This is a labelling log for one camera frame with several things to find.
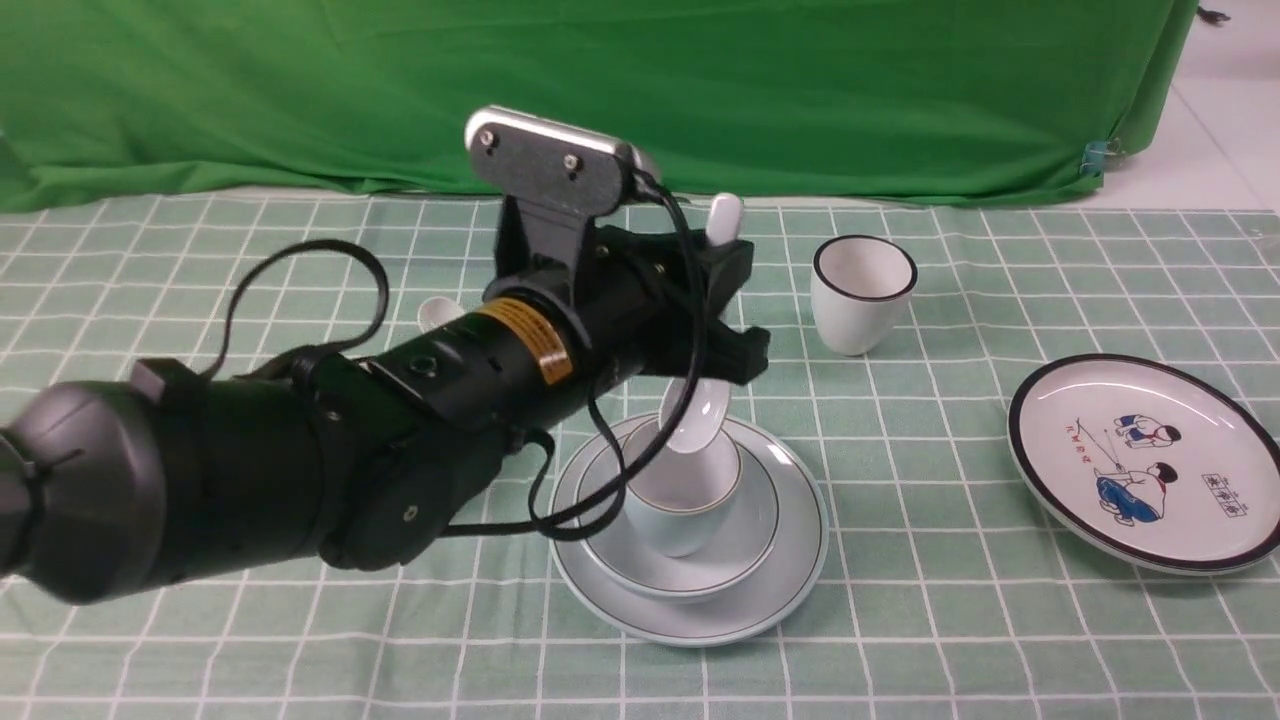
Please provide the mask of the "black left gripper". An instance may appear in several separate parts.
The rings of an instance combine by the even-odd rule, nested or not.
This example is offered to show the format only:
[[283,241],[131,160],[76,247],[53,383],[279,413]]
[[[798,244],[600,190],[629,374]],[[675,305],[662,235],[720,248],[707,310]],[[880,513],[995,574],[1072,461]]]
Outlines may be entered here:
[[748,386],[769,366],[771,333],[723,315],[755,247],[709,247],[682,217],[666,233],[600,225],[507,197],[483,302],[483,342],[504,398],[582,406],[635,375]]

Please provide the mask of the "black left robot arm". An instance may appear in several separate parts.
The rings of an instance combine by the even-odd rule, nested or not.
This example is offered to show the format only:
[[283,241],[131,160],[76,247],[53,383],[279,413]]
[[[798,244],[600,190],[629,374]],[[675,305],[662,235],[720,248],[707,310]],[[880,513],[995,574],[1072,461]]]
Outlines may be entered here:
[[703,231],[641,234],[506,197],[483,305],[383,354],[307,345],[223,380],[146,357],[47,387],[3,429],[3,575],[88,605],[311,556],[376,571],[443,537],[584,538],[573,510],[456,518],[635,375],[767,369],[768,332],[721,318],[755,255],[727,202]]

